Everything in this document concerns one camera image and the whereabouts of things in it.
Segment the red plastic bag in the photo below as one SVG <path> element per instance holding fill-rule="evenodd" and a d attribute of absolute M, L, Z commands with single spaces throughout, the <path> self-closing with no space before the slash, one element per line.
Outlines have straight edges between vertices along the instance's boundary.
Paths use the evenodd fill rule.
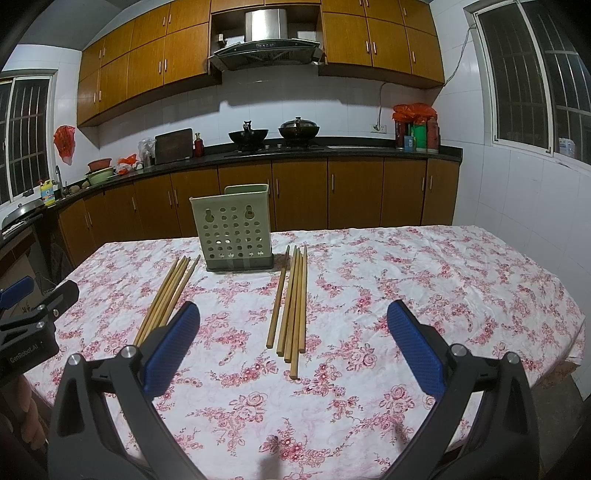
<path fill-rule="evenodd" d="M 57 147 L 57 151 L 60 153 L 61 159 L 64 163 L 72 165 L 72 157 L 74 156 L 74 148 L 76 142 L 74 141 L 75 127 L 68 125 L 62 125 L 53 134 L 53 142 Z"/>

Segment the perforated basket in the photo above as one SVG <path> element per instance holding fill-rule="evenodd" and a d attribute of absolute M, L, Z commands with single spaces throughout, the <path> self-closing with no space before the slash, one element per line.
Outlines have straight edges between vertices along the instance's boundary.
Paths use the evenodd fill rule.
<path fill-rule="evenodd" d="M 273 266 L 269 185 L 226 187 L 224 195 L 189 200 L 209 271 Z"/>

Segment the finger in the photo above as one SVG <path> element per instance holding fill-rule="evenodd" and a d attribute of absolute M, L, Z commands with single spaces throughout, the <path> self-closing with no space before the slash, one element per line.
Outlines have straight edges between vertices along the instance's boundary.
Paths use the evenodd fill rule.
<path fill-rule="evenodd" d="M 39 423 L 37 426 L 37 431 L 33 437 L 31 442 L 31 450 L 37 450 L 41 445 L 45 443 L 45 432 L 43 431 L 43 427 Z"/>
<path fill-rule="evenodd" d="M 21 375 L 17 379 L 17 402 L 18 406 L 21 407 L 23 412 L 29 411 L 29 406 L 31 405 L 31 395 L 33 391 L 27 379 Z"/>
<path fill-rule="evenodd" d="M 39 413 L 37 412 L 37 404 L 31 401 L 29 411 L 25 415 L 25 421 L 21 426 L 22 439 L 29 443 L 33 440 L 37 426 L 39 425 Z"/>

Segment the range hood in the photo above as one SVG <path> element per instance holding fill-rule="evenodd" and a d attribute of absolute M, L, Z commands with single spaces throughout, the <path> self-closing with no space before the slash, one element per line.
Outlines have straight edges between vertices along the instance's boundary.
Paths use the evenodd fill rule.
<path fill-rule="evenodd" d="M 284 9 L 256 10 L 245 14 L 245 43 L 222 48 L 209 57 L 221 71 L 268 65 L 308 64 L 320 61 L 320 43 L 287 38 Z"/>

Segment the window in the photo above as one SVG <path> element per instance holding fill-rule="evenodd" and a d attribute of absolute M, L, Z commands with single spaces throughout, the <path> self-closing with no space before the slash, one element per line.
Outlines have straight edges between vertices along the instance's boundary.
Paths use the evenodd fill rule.
<path fill-rule="evenodd" d="M 537 0 L 476 13 L 488 54 L 497 142 L 518 142 L 591 164 L 591 76 Z"/>
<path fill-rule="evenodd" d="M 49 179 L 49 77 L 0 80 L 0 204 Z"/>

